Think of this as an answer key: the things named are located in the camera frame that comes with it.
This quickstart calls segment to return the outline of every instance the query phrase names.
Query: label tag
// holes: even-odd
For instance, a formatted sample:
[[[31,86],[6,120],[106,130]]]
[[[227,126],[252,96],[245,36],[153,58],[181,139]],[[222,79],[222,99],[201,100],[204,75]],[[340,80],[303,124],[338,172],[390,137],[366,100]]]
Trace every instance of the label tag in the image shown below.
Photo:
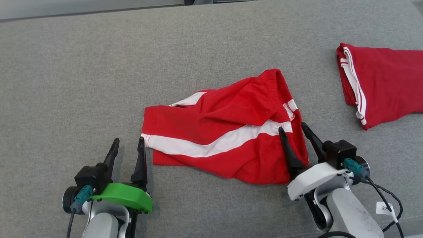
[[[391,210],[394,211],[394,208],[392,207],[392,204],[388,203],[391,207]],[[385,215],[391,215],[391,212],[388,210],[388,207],[384,202],[377,202],[376,203],[376,213],[377,214],[385,214]]]

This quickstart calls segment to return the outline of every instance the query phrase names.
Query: red garment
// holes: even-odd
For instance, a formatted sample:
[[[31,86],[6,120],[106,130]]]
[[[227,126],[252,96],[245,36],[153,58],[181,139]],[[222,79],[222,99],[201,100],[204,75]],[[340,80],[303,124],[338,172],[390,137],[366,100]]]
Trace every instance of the red garment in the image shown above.
[[[423,50],[341,43],[336,52],[346,103],[364,130],[423,112]]]
[[[141,136],[153,164],[193,166],[247,183],[289,182],[278,128],[308,163],[301,114],[278,69],[205,90],[169,106],[148,107]]]

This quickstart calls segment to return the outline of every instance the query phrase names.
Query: teal connector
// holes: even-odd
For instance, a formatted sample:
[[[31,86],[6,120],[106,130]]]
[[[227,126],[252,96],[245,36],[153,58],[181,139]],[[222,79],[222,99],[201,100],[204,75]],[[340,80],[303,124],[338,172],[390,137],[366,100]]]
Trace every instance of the teal connector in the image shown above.
[[[85,185],[81,191],[79,191],[78,195],[75,197],[75,202],[71,205],[71,210],[76,211],[78,213],[82,209],[82,205],[88,201],[93,195],[93,188],[89,185]]]
[[[362,181],[366,181],[366,176],[370,176],[369,171],[350,158],[344,160],[343,166],[347,170],[353,172],[354,176],[359,177]]]

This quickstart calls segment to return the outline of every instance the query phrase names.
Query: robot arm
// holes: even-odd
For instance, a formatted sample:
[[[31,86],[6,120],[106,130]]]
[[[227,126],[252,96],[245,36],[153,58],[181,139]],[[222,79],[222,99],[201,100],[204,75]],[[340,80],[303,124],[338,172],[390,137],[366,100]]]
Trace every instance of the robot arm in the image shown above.
[[[138,158],[131,183],[113,183],[112,173],[118,154],[119,139],[116,138],[103,163],[84,166],[75,176],[77,186],[69,187],[62,198],[66,213],[88,215],[84,238],[110,237],[134,238],[138,214],[151,212],[153,200],[147,193],[147,165],[144,138],[138,142]],[[73,211],[72,204],[77,194],[89,186],[93,193]]]
[[[314,166],[304,166],[292,152],[283,128],[279,128],[291,178],[289,198],[293,201],[306,200],[321,231],[349,235],[339,237],[384,237],[376,221],[350,190],[350,186],[359,183],[362,178],[346,169],[350,168],[348,163],[356,164],[366,170],[365,174],[370,174],[367,162],[356,156],[357,148],[345,140],[322,143],[307,124],[302,122],[301,126],[319,160]]]

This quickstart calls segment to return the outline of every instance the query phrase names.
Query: white side stripe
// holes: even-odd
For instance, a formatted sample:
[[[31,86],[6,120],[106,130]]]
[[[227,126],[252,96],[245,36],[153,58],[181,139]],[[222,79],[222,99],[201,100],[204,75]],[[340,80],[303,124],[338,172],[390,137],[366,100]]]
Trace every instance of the white side stripe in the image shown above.
[[[298,109],[297,105],[294,102],[294,99],[289,100],[288,103],[284,103],[283,107],[285,108],[286,112],[288,113],[289,120],[293,121],[295,118],[294,112]]]
[[[189,96],[189,97],[187,97],[187,98],[185,98],[185,99],[182,99],[181,101],[179,101],[179,102],[176,102],[176,103],[173,103],[173,104],[170,104],[169,106],[171,106],[171,107],[175,107],[175,106],[189,106],[189,105],[195,105],[197,102],[198,102],[198,100],[200,99],[200,97],[203,95],[203,94],[205,94],[206,92],[198,92],[198,93],[194,93],[193,95],[191,95],[191,96]]]
[[[346,60],[348,64],[344,64],[341,66],[345,71],[345,75],[348,78],[348,81],[354,92],[355,99],[357,101],[356,116],[358,119],[360,119],[361,124],[365,125],[366,120],[363,118],[365,117],[365,114],[366,114],[366,107],[367,107],[366,97],[363,93],[363,90],[361,89],[360,82],[357,77],[357,73],[355,72],[354,62],[352,60],[352,54],[349,51],[348,47],[344,47],[343,49],[344,49],[344,54],[346,56]]]
[[[209,157],[240,147],[245,142],[257,138],[261,133],[271,136],[279,135],[279,127],[285,132],[292,132],[291,122],[266,121],[262,126],[245,125],[239,129],[229,131],[208,145],[196,144],[177,138],[147,135],[142,133],[146,147],[153,148],[168,155],[186,155],[193,158]]]

